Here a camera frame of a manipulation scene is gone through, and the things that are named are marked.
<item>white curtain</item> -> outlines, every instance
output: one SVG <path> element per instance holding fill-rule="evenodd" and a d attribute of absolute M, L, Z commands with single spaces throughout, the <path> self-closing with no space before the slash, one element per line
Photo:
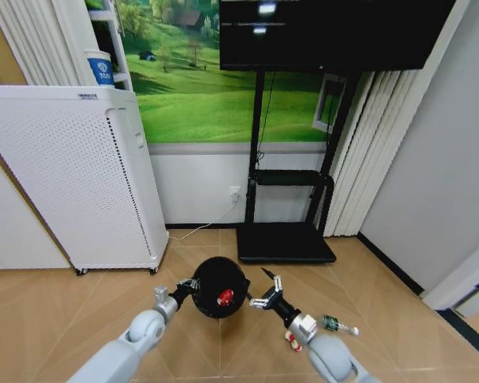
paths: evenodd
<path fill-rule="evenodd" d="M 0 0 L 0 27 L 29 85 L 95 85 L 98 49 L 83 0 Z"/>
<path fill-rule="evenodd" d="M 332 164 L 325 236 L 360 231 L 468 4 L 456 1 L 423 69 L 362 75 Z"/>

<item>white air purifier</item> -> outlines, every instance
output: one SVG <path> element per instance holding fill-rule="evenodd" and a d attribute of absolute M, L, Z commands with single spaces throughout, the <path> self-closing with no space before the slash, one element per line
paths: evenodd
<path fill-rule="evenodd" d="M 157 270 L 168 235 L 134 93 L 0 86 L 0 155 L 77 273 Z"/>

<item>blue and white cup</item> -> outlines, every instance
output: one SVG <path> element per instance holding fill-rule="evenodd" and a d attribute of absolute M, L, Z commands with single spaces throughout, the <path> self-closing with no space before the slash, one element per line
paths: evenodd
<path fill-rule="evenodd" d="M 115 88 L 110 53 L 97 49 L 86 49 L 85 55 L 89 61 L 90 68 L 93 70 L 97 84 Z"/>

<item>black screen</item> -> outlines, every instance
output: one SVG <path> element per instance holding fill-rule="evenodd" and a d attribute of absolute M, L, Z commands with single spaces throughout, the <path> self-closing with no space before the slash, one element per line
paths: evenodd
<path fill-rule="evenodd" d="M 222 0 L 220 68 L 420 69 L 454 1 Z"/>

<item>black bowl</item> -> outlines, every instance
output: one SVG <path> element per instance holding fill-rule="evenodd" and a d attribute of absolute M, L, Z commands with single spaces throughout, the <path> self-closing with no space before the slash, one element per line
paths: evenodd
<path fill-rule="evenodd" d="M 202 262 L 193 278 L 199 281 L 197 292 L 192 294 L 193 302 L 199 311 L 211 318 L 226 318 L 234 314 L 247 297 L 250 281 L 245 278 L 240 267 L 229 258 L 214 257 Z M 232 291 L 232 300 L 221 306 L 219 296 Z"/>

